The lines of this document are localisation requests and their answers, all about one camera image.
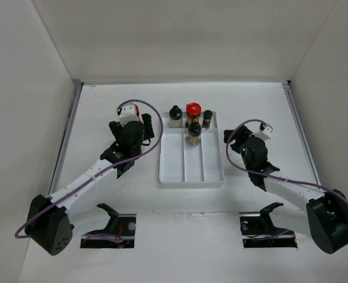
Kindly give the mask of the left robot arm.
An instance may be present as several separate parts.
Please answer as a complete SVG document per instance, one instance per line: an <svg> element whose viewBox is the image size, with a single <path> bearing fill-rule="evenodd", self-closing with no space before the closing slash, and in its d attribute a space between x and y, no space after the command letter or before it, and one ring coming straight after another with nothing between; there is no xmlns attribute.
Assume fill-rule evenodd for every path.
<svg viewBox="0 0 348 283"><path fill-rule="evenodd" d="M150 145L154 137L152 117L144 113L125 126L112 121L109 127L116 140L91 168L65 188L47 197L38 195L31 201L25 233L51 256L58 255L70 243L75 215L93 208L107 214L98 219L98 230L81 237L82 247L95 248L101 244L117 247L131 237L123 230L127 222L101 196L134 166L143 147Z"/></svg>

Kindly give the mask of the white powder black cap bottle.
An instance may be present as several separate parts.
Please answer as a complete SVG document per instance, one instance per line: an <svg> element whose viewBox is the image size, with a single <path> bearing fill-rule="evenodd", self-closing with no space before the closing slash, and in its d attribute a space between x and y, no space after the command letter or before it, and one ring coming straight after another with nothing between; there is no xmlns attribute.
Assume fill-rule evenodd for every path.
<svg viewBox="0 0 348 283"><path fill-rule="evenodd" d="M182 127L182 110L174 105L169 111L169 128L178 129Z"/></svg>

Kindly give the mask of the red lid chili sauce jar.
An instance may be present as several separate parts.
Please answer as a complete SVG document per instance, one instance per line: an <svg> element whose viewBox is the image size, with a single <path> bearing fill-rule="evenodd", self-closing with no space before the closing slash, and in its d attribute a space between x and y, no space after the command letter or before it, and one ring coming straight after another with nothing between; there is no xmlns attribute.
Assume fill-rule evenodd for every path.
<svg viewBox="0 0 348 283"><path fill-rule="evenodd" d="M134 104L134 109L135 109L135 114L136 114L137 120L138 120L138 121L141 121L141 118L140 118L140 111L139 111L139 107L138 107L137 104Z"/></svg>

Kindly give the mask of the black knob cap bottle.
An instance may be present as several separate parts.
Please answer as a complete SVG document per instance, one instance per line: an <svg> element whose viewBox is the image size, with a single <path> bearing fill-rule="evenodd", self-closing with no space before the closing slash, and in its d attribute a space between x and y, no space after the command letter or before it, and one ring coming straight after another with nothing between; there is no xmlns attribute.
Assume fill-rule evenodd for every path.
<svg viewBox="0 0 348 283"><path fill-rule="evenodd" d="M193 122L188 126L186 142L189 146L197 146L201 142L202 127L198 122Z"/></svg>

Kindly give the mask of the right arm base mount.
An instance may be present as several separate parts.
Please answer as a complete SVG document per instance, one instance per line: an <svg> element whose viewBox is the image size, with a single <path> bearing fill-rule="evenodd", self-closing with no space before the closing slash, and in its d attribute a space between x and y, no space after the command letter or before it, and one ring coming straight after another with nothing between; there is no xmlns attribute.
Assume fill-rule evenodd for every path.
<svg viewBox="0 0 348 283"><path fill-rule="evenodd" d="M297 248L293 231L274 226L270 213L282 203L272 203L259 212L239 214L242 245L244 248Z"/></svg>

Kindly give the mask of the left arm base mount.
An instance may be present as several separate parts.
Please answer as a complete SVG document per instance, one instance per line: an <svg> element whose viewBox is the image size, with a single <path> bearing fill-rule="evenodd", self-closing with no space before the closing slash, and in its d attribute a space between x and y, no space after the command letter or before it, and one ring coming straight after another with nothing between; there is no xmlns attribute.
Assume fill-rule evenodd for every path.
<svg viewBox="0 0 348 283"><path fill-rule="evenodd" d="M105 203L97 205L104 210L109 221L103 229L93 230L81 236L83 249L130 249L134 248L136 234L136 214L119 214Z"/></svg>

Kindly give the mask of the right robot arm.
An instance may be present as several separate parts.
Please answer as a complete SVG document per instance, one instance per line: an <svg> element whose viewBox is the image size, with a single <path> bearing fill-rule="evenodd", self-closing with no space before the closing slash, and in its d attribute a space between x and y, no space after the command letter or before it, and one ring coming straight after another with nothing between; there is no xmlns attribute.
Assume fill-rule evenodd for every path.
<svg viewBox="0 0 348 283"><path fill-rule="evenodd" d="M241 170L248 174L252 184L296 206L288 212L282 203L276 202L261 209L260 229L265 233L278 228L298 232L311 238L323 252L335 253L348 245L348 200L337 189L285 177L268 160L265 142L272 133L273 128L263 121L257 132L245 124L224 130L226 150L241 156L244 163Z"/></svg>

